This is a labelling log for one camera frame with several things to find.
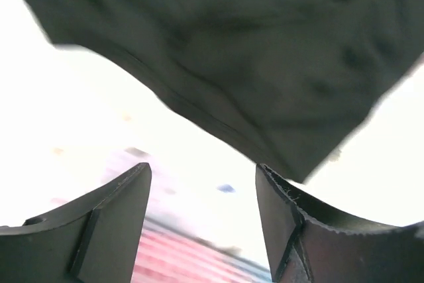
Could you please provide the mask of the black t shirt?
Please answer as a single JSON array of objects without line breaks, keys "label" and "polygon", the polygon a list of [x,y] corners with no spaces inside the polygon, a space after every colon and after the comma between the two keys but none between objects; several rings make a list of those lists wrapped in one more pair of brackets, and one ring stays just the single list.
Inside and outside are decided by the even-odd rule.
[{"label": "black t shirt", "polygon": [[302,182],[423,53],[423,0],[25,0],[171,110]]}]

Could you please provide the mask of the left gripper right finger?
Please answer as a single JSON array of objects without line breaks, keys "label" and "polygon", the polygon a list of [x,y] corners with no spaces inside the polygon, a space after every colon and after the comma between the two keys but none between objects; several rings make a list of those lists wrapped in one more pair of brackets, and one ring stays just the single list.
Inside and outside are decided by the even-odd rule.
[{"label": "left gripper right finger", "polygon": [[256,167],[256,193],[273,282],[423,282],[423,223],[351,215],[265,165]]}]

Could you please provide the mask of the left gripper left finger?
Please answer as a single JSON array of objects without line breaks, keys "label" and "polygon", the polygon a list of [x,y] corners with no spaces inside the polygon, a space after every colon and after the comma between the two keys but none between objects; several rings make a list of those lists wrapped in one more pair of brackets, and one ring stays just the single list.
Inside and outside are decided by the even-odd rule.
[{"label": "left gripper left finger", "polygon": [[20,227],[2,227],[1,281],[130,282],[151,179],[140,163]]}]

